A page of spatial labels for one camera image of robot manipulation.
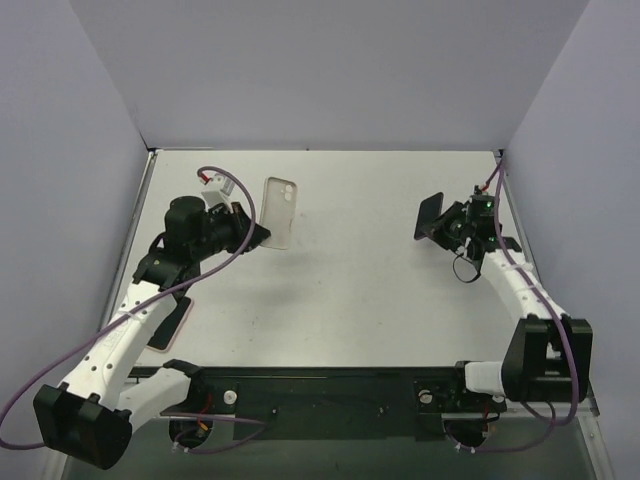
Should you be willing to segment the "black smartphone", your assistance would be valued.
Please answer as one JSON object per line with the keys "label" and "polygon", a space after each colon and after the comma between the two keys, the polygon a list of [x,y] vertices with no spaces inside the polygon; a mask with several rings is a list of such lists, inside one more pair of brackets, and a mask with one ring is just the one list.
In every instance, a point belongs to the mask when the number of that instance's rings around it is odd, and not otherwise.
{"label": "black smartphone", "polygon": [[416,241],[429,236],[427,227],[441,215],[443,200],[444,193],[438,192],[421,201],[413,235]]}

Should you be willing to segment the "beige phone case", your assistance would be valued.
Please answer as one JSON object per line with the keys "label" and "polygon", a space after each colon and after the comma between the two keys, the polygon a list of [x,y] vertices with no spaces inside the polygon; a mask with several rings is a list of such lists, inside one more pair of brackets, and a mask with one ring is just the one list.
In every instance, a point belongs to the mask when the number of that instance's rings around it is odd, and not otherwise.
{"label": "beige phone case", "polygon": [[289,180],[268,177],[264,183],[259,224],[270,231],[261,246],[287,250],[292,242],[296,214],[297,185]]}

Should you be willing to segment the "black phone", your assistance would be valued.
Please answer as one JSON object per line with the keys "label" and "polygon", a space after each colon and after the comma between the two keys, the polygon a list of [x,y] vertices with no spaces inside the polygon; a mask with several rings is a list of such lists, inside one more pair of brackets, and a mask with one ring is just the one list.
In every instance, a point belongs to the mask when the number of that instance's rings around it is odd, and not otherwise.
{"label": "black phone", "polygon": [[177,338],[179,330],[187,320],[193,307],[193,300],[182,298],[174,310],[161,322],[153,336],[147,342],[147,347],[153,351],[165,352],[169,350]]}

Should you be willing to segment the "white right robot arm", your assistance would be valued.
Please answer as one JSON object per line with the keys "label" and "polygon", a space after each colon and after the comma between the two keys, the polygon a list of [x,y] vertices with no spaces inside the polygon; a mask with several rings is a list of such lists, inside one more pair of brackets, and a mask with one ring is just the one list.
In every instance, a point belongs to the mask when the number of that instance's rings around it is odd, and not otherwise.
{"label": "white right robot arm", "polygon": [[551,299],[533,273],[518,241],[502,234],[491,195],[442,207],[438,192],[420,203],[414,237],[428,239],[474,267],[515,322],[501,361],[469,361],[447,383],[449,402],[468,409],[483,394],[515,402],[580,403],[588,392],[593,331]]}

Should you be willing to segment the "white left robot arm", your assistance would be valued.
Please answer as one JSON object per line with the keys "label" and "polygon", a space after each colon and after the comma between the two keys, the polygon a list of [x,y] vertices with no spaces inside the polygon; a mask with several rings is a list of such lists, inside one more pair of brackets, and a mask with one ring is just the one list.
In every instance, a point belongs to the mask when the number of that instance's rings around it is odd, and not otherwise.
{"label": "white left robot arm", "polygon": [[186,361],[170,360],[129,391],[123,387],[156,330],[202,280],[201,263],[222,251],[237,258],[270,236],[238,202],[207,207],[194,196],[172,200],[164,230],[139,262],[116,315],[58,386],[36,394],[44,444],[107,470],[153,417],[174,406],[198,412],[210,405],[201,368]]}

